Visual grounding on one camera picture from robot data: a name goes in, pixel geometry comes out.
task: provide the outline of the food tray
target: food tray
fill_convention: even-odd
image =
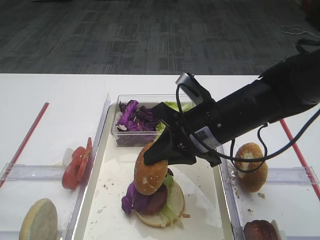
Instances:
[[[18,240],[25,215],[42,198],[50,199],[56,207],[57,239],[72,239],[110,106],[109,95],[100,99],[87,112],[90,116],[83,116],[81,101],[86,101],[84,98],[49,105],[17,162],[2,162],[0,181],[5,182],[0,188],[0,240]],[[76,190],[64,189],[64,158],[70,148],[85,146],[89,136],[92,154],[83,181]]]
[[[190,104],[190,98],[185,94],[180,94],[179,99],[181,105]],[[121,112],[119,103],[127,104],[130,100],[136,100],[139,102],[138,108],[145,106],[146,108],[152,108],[159,102],[176,102],[175,94],[154,94],[154,95],[119,95],[116,101],[116,107],[114,109],[113,123],[111,127],[111,135],[115,141],[115,144],[119,147],[143,147],[148,143],[153,142],[156,137],[161,135],[160,131],[118,131],[116,124],[118,123]]]
[[[244,226],[253,220],[276,220],[288,240],[320,240],[320,205],[312,188],[319,180],[315,177],[311,182],[306,174],[316,176],[312,167],[272,168],[269,164],[267,181],[255,193],[241,188],[230,161],[223,159],[219,170],[234,240],[245,240]]]
[[[170,166],[185,198],[184,228],[177,225],[153,228],[121,209],[121,199],[133,181],[134,164],[142,147],[117,147],[111,134],[117,105],[110,109],[101,138],[101,148],[88,183],[88,191],[75,231],[76,239],[140,240],[223,240],[224,230],[216,193],[214,172],[209,163],[198,159],[195,165]]]

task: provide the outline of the white tray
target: white tray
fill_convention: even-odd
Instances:
[[[178,225],[149,227],[134,211],[126,216],[121,198],[133,180],[142,147],[116,146],[110,134],[115,107],[111,105],[108,111],[74,239],[225,239],[213,169],[203,159],[192,166],[170,166],[184,193],[185,213],[190,214],[190,218],[182,218],[183,229]]]

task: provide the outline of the stacked burger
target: stacked burger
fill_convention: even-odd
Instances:
[[[135,210],[139,219],[152,227],[167,227],[180,217],[185,199],[179,184],[174,180],[168,161],[145,165],[144,153],[153,143],[146,145],[136,159],[134,179],[122,198],[122,210],[130,215]]]

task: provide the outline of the bun slice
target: bun slice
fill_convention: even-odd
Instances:
[[[236,158],[241,159],[257,159],[262,158],[264,155],[256,143],[250,142],[240,147],[235,156]],[[235,163],[238,168],[245,171],[256,169],[260,164],[261,162],[237,161]],[[268,177],[268,165],[264,163],[258,170],[252,173],[243,173],[241,171],[237,171],[237,173],[241,186],[247,192],[255,193],[266,183]]]
[[[170,209],[174,212],[174,214],[178,218],[181,217],[182,213],[185,210],[184,194],[179,184],[176,181],[173,181],[170,194],[166,201],[166,205],[170,207]],[[168,227],[171,225],[171,221],[170,219],[167,218],[166,220],[165,218],[165,215],[164,215],[165,207],[160,209],[160,211],[158,211],[156,214],[153,214],[153,215],[142,214],[139,212],[136,212],[136,213],[142,222],[144,222],[145,224],[151,227],[156,227],[156,228]]]
[[[134,166],[133,184],[136,190],[143,195],[154,194],[162,185],[168,172],[168,160],[162,160],[152,165],[145,165],[144,153],[152,146],[146,145],[136,159]]]
[[[56,240],[58,215],[50,199],[43,198],[34,203],[26,214],[19,240]]]

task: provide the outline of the wire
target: wire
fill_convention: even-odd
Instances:
[[[266,124],[264,124],[263,126],[261,126],[261,127],[259,128],[258,132],[257,132],[257,137],[258,137],[260,143],[262,144],[262,146],[263,146],[263,148],[264,148],[264,156],[267,156],[267,154],[268,154],[268,148],[267,148],[265,142],[262,140],[261,135],[260,135],[260,132],[261,132],[261,129],[266,128],[266,127],[268,127],[268,123],[266,123]],[[233,157],[233,155],[234,155],[235,143],[236,143],[236,139],[234,138],[234,139],[231,140],[230,157]],[[242,173],[245,173],[245,174],[251,174],[251,173],[257,171],[265,162],[266,162],[266,161],[262,161],[261,164],[260,164],[259,166],[257,166],[256,168],[254,168],[254,169],[251,169],[251,170],[243,170],[243,169],[237,167],[237,165],[235,164],[235,162],[234,162],[233,160],[231,160],[231,163],[232,163],[232,165],[235,167],[235,169],[237,169],[238,171],[240,171],[240,172],[242,172]]]
[[[309,31],[308,29],[306,29],[305,27],[303,27],[301,25],[283,25],[283,26],[279,26],[278,28],[284,34],[289,34],[289,35],[309,34],[309,35],[315,37],[317,40],[320,40],[320,36],[315,35],[313,32]],[[287,31],[284,31],[281,28],[290,28],[290,29]]]
[[[185,114],[182,111],[182,106],[180,103],[180,99],[179,99],[179,90],[181,88],[181,86],[184,86],[186,88],[188,88],[190,90],[190,87],[184,83],[179,83],[176,87],[176,91],[175,91],[175,98],[176,98],[176,103],[178,105],[178,109],[179,109],[179,114],[181,116],[181,119],[183,121],[184,126],[186,126],[187,130],[192,134],[192,136],[204,147],[206,148],[212,155],[216,156],[216,157],[221,157],[224,159],[229,159],[229,160],[233,160],[233,161],[238,161],[238,162],[245,162],[245,163],[252,163],[252,162],[264,162],[266,160],[272,159],[278,155],[280,155],[281,153],[283,153],[284,151],[286,151],[288,148],[290,148],[301,136],[302,134],[307,130],[307,128],[316,120],[316,118],[320,115],[320,109],[303,125],[303,127],[300,129],[300,131],[297,133],[297,135],[291,140],[289,141],[285,146],[283,146],[281,149],[279,149],[278,151],[275,151],[274,153],[270,154],[270,155],[266,155],[264,157],[260,157],[260,158],[253,158],[253,159],[244,159],[244,158],[238,158],[238,157],[233,157],[233,156],[228,156],[228,155],[224,155],[218,151],[216,151],[215,149],[210,148],[205,142],[203,142],[193,131],[193,129],[190,128]]]

